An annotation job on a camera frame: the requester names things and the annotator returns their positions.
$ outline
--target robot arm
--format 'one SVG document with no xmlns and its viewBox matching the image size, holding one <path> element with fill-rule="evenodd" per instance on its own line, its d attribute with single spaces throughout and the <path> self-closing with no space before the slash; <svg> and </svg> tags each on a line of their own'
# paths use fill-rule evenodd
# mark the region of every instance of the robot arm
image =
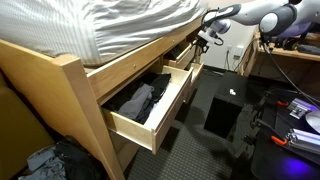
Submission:
<svg viewBox="0 0 320 180">
<path fill-rule="evenodd" d="M 290 37 L 305 33 L 313 23 L 320 23 L 319 0 L 303 0 L 297 5 L 289 0 L 256 0 L 209 11 L 203 19 L 203 29 L 196 44 L 205 53 L 210 44 L 222 45 L 218 34 L 226 33 L 230 20 L 245 26 L 259 24 L 262 35 Z"/>
<path fill-rule="evenodd" d="M 262 18 L 259 30 L 267 36 L 301 35 L 313 23 L 320 23 L 319 7 L 319 0 L 303 0 L 297 5 L 278 7 Z"/>
<path fill-rule="evenodd" d="M 198 33 L 197 45 L 202 52 L 208 50 L 207 43 L 222 45 L 223 41 L 217 34 L 226 33 L 230 26 L 230 20 L 245 26 L 259 24 L 265 14 L 271 10 L 283 6 L 288 0 L 256 0 L 249 3 L 231 5 L 223 9 L 209 11 L 203 19 L 203 30 Z"/>
</svg>

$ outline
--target white bedsheet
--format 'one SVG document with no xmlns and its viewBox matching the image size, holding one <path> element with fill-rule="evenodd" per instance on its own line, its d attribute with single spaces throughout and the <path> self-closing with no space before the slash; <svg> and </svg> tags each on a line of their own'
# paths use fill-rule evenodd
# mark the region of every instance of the white bedsheet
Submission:
<svg viewBox="0 0 320 180">
<path fill-rule="evenodd" d="M 96 66 L 191 22 L 207 7 L 207 0 L 1 1 L 0 39 Z"/>
</svg>

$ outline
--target black floor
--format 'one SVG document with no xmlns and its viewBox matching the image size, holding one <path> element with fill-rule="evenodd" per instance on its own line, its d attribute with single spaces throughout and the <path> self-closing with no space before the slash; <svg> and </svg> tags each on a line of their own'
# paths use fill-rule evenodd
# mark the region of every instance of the black floor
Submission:
<svg viewBox="0 0 320 180">
<path fill-rule="evenodd" d="M 238 116 L 232 138 L 221 138 L 203 129 L 214 93 L 222 76 L 204 70 L 189 104 L 184 104 L 157 155 L 140 148 L 127 168 L 127 179 L 230 179 L 234 154 L 251 130 L 249 115 L 266 84 L 249 81 L 247 104 Z"/>
</svg>

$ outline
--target folded clothes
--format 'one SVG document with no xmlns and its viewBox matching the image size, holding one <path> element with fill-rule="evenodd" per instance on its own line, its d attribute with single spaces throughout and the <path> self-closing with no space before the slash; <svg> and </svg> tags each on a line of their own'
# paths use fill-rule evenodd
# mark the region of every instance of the folded clothes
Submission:
<svg viewBox="0 0 320 180">
<path fill-rule="evenodd" d="M 111 98 L 103 107 L 129 119 L 136 119 L 145 101 L 152 97 L 153 87 L 143 82 L 131 83 Z"/>
<path fill-rule="evenodd" d="M 171 60 L 176 60 L 178 56 L 181 54 L 181 50 L 176 46 L 172 48 L 169 52 L 167 52 L 164 57 Z"/>
<path fill-rule="evenodd" d="M 144 124 L 163 96 L 171 74 L 148 73 L 111 98 L 103 107 Z"/>
</svg>

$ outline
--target wooden drawer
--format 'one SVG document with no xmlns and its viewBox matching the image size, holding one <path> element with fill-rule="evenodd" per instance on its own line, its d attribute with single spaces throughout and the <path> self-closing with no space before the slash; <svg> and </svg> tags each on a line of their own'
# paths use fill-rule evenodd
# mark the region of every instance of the wooden drawer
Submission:
<svg viewBox="0 0 320 180">
<path fill-rule="evenodd" d="M 161 100 L 151 111 L 144 125 L 102 108 L 108 127 L 115 133 L 149 149 L 156 154 L 172 120 L 175 118 L 191 86 L 192 71 L 153 65 L 147 71 L 171 73 L 170 83 Z"/>
<path fill-rule="evenodd" d="M 163 57 L 163 64 L 178 69 L 185 69 L 194 56 L 196 46 L 192 47 L 192 44 L 190 42 L 182 41 L 180 44 L 178 44 L 178 48 L 182 52 L 177 57 L 177 59 L 172 60 Z"/>
<path fill-rule="evenodd" d="M 198 63 L 190 63 L 187 67 L 186 67 L 186 70 L 190 70 L 190 69 L 193 69 L 192 71 L 192 78 L 191 78 L 191 85 L 190 85 L 190 91 L 185 99 L 185 102 L 188 103 L 191 96 L 192 96 L 192 93 L 195 89 L 195 85 L 196 85 L 196 81 L 200 78 L 200 73 L 201 73 L 201 70 L 203 69 L 203 63 L 201 64 L 198 64 Z"/>
</svg>

